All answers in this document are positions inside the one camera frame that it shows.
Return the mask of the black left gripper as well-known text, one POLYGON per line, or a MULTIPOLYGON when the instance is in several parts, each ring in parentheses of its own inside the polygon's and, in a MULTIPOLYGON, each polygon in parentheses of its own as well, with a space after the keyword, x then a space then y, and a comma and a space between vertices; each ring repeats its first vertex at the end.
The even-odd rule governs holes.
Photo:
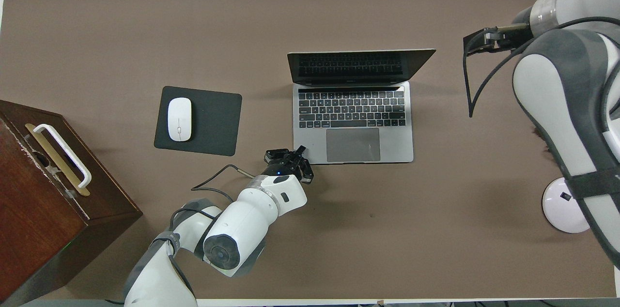
POLYGON ((296 150, 297 158, 285 158, 292 153, 288 149, 267 150, 265 161, 268 162, 262 174, 271 176, 294 175, 301 183, 310 185, 314 178, 314 172, 308 159, 303 156, 305 150, 306 147, 300 145, 296 150))

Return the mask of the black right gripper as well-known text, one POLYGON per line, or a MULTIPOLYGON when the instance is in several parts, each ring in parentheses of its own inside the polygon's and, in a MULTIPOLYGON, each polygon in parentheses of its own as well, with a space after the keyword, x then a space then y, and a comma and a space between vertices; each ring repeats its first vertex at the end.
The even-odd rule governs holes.
MULTIPOLYGON (((530 14, 533 7, 519 12, 512 24, 502 27, 502 38, 499 40, 501 48, 518 48, 533 38, 530 27, 530 14)), ((481 29, 464 38, 464 55, 471 56, 479 53, 499 52, 496 47, 497 29, 481 29)))

